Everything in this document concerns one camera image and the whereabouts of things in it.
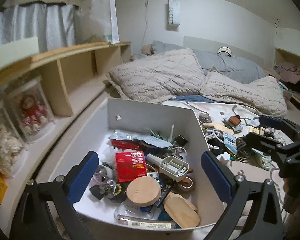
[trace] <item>white label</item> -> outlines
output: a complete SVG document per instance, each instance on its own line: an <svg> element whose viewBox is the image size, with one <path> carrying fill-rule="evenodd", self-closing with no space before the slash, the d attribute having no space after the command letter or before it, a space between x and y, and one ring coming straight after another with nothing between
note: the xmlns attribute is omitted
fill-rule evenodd
<svg viewBox="0 0 300 240"><path fill-rule="evenodd" d="M151 229L171 229L170 223L168 224L168 223L148 223L148 222L128 221L128 226L151 228Z"/></svg>

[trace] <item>curtain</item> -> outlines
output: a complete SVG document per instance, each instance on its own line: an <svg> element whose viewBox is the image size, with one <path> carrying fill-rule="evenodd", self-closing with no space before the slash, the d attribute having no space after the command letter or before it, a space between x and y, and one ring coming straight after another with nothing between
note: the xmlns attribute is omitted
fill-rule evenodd
<svg viewBox="0 0 300 240"><path fill-rule="evenodd" d="M40 52L76 44L77 7L42 2L14 5L0 12L0 45L37 36Z"/></svg>

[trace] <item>white paper bag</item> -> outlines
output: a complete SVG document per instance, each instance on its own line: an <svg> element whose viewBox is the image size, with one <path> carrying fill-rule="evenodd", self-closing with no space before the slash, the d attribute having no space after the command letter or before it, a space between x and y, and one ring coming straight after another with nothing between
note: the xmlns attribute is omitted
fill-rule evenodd
<svg viewBox="0 0 300 240"><path fill-rule="evenodd" d="M181 6L179 0L169 0L169 25L180 25Z"/></svg>
<svg viewBox="0 0 300 240"><path fill-rule="evenodd" d="M84 0L77 19L77 41L119 43L115 0Z"/></svg>

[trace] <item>metal screw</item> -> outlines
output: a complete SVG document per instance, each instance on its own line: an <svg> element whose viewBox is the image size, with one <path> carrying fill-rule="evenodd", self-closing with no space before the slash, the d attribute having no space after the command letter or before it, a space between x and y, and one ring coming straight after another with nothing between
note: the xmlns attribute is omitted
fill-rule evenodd
<svg viewBox="0 0 300 240"><path fill-rule="evenodd" d="M266 184L268 184L268 185L272 185L272 184L273 184L273 181L272 181L272 179L266 179Z"/></svg>
<svg viewBox="0 0 300 240"><path fill-rule="evenodd" d="M235 176L235 179L236 179L238 182L243 182L243 181L244 181L244 176L238 175L238 176Z"/></svg>
<svg viewBox="0 0 300 240"><path fill-rule="evenodd" d="M63 176L63 175L59 175L56 177L57 182L62 182L64 179L65 179L65 176Z"/></svg>
<svg viewBox="0 0 300 240"><path fill-rule="evenodd" d="M31 180L29 180L28 182L27 182L27 185L28 186L32 186L34 184L34 180L33 179L31 179Z"/></svg>

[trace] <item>white storage box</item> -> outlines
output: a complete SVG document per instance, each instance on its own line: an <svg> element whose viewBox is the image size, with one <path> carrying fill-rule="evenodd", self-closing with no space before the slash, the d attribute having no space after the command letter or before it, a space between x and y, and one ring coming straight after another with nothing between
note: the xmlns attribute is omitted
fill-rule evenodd
<svg viewBox="0 0 300 240"><path fill-rule="evenodd" d="M182 135L188 140L185 146L186 160L190 168L194 169L192 177L196 182L195 190L189 200L198 209L200 224L197 228L213 224L223 213L224 205L202 170L201 155L209 148L197 118L190 109L115 98L106 99L69 144L49 181L53 181L58 175L66 175L89 151L102 153L105 147L108 147L106 143L114 129L144 134L148 134L148 129L151 129L160 131L162 136L168 137L173 124L173 137ZM93 220L127 227L115 223L114 211L119 204L112 203L107 198L99 201L90 193L89 187L91 185L85 190L81 200L74 204L78 214ZM173 229L169 232L193 229Z"/></svg>

